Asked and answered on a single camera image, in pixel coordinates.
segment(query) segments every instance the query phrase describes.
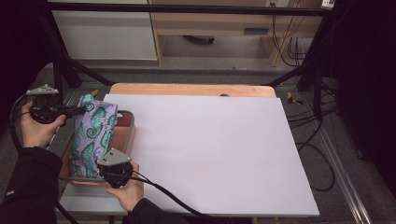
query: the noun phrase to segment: paisley fabric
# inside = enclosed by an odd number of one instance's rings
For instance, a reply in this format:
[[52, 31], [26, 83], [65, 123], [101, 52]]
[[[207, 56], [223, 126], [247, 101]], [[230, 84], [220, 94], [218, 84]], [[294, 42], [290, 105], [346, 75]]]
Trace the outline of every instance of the paisley fabric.
[[97, 101], [87, 94], [79, 99], [78, 106], [86, 107], [83, 115], [76, 116], [74, 141], [69, 156], [72, 176], [100, 178], [96, 161], [107, 152], [117, 123], [117, 105]]

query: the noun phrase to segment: black sleeve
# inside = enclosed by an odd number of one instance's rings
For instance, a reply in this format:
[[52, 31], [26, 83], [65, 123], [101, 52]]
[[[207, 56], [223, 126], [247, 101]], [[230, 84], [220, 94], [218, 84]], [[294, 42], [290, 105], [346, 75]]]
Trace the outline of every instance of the black sleeve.
[[137, 203], [132, 212], [128, 213], [128, 219], [131, 223], [141, 224], [187, 224], [188, 222], [182, 217], [171, 213], [164, 212], [160, 207], [144, 198]]
[[24, 148], [0, 205], [0, 223], [56, 223], [62, 160], [46, 149]]

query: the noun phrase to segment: human hand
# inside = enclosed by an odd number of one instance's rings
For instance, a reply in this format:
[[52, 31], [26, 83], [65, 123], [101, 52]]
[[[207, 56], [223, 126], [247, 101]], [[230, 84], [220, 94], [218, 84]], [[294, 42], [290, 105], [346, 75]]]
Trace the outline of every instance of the human hand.
[[[139, 172], [139, 165], [134, 162], [131, 162], [131, 164], [134, 169], [132, 177], [138, 178], [139, 175], [136, 172]], [[144, 187], [141, 181], [130, 179], [122, 189], [113, 189], [108, 183], [106, 185], [107, 193], [116, 196], [120, 201], [121, 207], [127, 212], [134, 210], [137, 203], [143, 199]]]
[[64, 123], [66, 116], [61, 115], [50, 124], [42, 124], [32, 119], [32, 116], [29, 113], [29, 109], [32, 105], [33, 102], [29, 102], [21, 108], [23, 146], [46, 147], [50, 143], [52, 136], [55, 135], [58, 127]]

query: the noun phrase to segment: white tabletop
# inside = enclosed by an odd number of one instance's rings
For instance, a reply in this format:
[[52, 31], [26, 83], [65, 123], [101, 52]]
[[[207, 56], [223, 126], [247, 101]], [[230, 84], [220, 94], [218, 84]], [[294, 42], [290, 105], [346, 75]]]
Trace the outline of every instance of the white tabletop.
[[[310, 217], [318, 207], [277, 98], [109, 94], [134, 113], [131, 158], [151, 181], [215, 216]], [[187, 211], [145, 185], [145, 196]], [[123, 213], [102, 188], [68, 185], [71, 212]]]

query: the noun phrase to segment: gray floor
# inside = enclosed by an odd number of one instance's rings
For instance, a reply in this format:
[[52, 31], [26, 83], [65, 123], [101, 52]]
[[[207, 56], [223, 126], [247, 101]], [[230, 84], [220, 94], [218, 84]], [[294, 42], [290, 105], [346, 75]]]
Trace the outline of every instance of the gray floor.
[[[92, 64], [92, 67], [102, 76], [117, 82], [248, 85], [261, 85], [292, 69], [292, 67], [285, 64], [281, 64], [277, 68], [271, 67], [259, 38], [225, 36], [216, 36], [213, 44], [207, 44], [203, 40], [191, 37], [168, 37], [162, 67], [141, 62], [134, 62], [133, 66], [97, 66], [97, 64]], [[66, 90], [66, 92], [77, 91], [79, 94], [83, 94], [91, 91], [92, 86], [100, 87], [100, 85], [92, 83], [90, 78], [82, 78], [85, 81], [82, 88], [79, 90]], [[298, 78], [292, 78], [285, 85], [276, 88], [276, 95], [282, 100], [287, 116], [303, 113], [310, 108], [312, 94], [310, 92], [297, 92], [294, 85], [297, 80]], [[32, 85], [32, 88], [46, 83], [52, 83], [51, 69], [44, 69]], [[101, 95], [103, 96], [107, 92], [108, 88], [102, 88]], [[288, 92], [291, 92], [295, 99], [303, 100], [304, 104], [288, 103]], [[328, 102], [322, 107], [323, 110], [336, 105], [335, 103], [329, 103], [333, 101], [330, 95], [325, 96], [322, 101]], [[309, 116], [309, 113], [290, 119], [306, 116]], [[291, 130], [295, 142], [304, 142], [315, 129], [316, 124], [312, 121]], [[369, 161], [362, 161], [358, 158], [358, 149], [350, 137], [342, 114], [332, 113], [326, 116], [321, 130], [322, 133], [317, 134], [310, 143], [318, 147], [326, 156], [329, 156], [328, 144], [323, 140], [323, 136], [326, 136], [339, 155], [345, 170], [340, 171], [341, 179], [335, 181], [331, 190], [327, 192], [313, 191], [320, 216], [307, 218], [281, 217], [279, 220], [275, 220], [273, 217], [261, 217], [259, 218], [259, 223], [359, 223], [355, 216], [364, 214], [360, 212], [353, 213], [343, 188], [347, 188], [349, 192], [352, 192], [349, 200], [356, 201], [360, 199], [362, 201], [372, 223], [396, 223], [396, 200], [389, 192], [375, 167]], [[64, 132], [66, 134], [63, 136], [70, 136], [67, 129], [64, 129]], [[62, 141], [66, 140], [57, 139], [53, 144], [62, 146]], [[3, 147], [3, 150], [0, 151], [0, 164], [2, 164], [0, 166], [0, 174], [2, 176], [0, 194], [4, 195], [17, 153], [13, 149], [7, 129], [1, 130], [0, 143]], [[310, 147], [305, 147], [300, 152], [300, 156], [310, 184], [315, 188], [326, 188], [329, 186], [332, 180], [332, 173], [325, 160]], [[346, 184], [343, 184], [342, 179], [347, 179], [346, 175], [349, 176], [349, 179]], [[74, 214], [73, 216], [80, 221], [91, 221], [91, 223], [106, 223], [107, 220], [107, 217], [79, 214]], [[59, 216], [59, 220], [64, 221], [64, 217]]]

